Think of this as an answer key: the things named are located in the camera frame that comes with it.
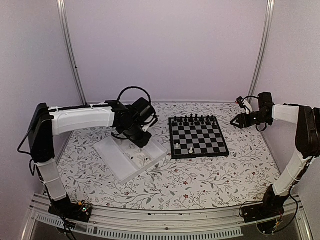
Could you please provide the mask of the white plastic tray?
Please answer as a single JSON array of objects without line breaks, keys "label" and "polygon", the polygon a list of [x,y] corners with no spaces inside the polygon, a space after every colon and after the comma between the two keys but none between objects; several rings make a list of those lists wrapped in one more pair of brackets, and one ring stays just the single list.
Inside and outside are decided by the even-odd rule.
[{"label": "white plastic tray", "polygon": [[130,141],[109,136],[93,147],[121,185],[155,166],[168,154],[168,150],[154,139],[139,148]]}]

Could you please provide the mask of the black and silver chessboard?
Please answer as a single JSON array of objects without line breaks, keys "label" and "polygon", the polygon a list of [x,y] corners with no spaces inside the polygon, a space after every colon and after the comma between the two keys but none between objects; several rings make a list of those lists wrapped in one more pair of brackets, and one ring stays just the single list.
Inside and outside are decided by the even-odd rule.
[{"label": "black and silver chessboard", "polygon": [[172,126],[168,119],[171,157],[193,159],[201,157],[226,157],[230,155],[218,120],[217,126]]}]

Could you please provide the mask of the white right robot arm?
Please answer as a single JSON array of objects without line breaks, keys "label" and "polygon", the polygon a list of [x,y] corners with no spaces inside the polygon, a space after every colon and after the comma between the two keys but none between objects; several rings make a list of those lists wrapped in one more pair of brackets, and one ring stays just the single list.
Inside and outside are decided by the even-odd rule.
[{"label": "white right robot arm", "polygon": [[271,186],[272,196],[287,197],[309,165],[320,157],[320,109],[298,104],[275,104],[270,92],[258,96],[238,97],[236,103],[244,113],[234,117],[230,124],[244,129],[264,124],[264,130],[273,121],[295,124],[295,149],[285,170]]}]

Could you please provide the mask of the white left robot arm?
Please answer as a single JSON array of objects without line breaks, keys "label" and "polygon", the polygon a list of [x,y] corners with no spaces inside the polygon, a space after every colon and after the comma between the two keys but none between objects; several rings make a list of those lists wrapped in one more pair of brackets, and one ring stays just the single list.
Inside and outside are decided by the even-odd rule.
[{"label": "white left robot arm", "polygon": [[17,147],[17,152],[27,154],[39,173],[48,195],[55,201],[55,209],[63,216],[74,213],[74,205],[57,167],[56,153],[63,151],[71,133],[90,128],[112,128],[140,149],[152,135],[147,128],[158,121],[152,103],[141,97],[132,104],[119,100],[65,107],[49,107],[39,103],[33,113],[28,130]]}]

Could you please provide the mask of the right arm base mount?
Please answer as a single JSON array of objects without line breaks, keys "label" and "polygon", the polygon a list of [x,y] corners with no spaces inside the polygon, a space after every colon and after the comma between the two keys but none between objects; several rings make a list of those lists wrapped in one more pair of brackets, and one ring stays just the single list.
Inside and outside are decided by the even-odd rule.
[{"label": "right arm base mount", "polygon": [[245,201],[239,208],[239,216],[245,223],[256,223],[257,230],[263,235],[273,235],[284,220],[284,207],[269,209],[262,201]]}]

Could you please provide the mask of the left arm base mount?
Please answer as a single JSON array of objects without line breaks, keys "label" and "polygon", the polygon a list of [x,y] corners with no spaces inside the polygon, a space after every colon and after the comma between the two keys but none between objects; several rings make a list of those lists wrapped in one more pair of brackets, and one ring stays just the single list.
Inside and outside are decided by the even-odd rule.
[{"label": "left arm base mount", "polygon": [[93,205],[85,200],[72,202],[67,195],[61,200],[51,200],[50,202],[48,212],[52,215],[84,223],[88,223],[91,218]]}]

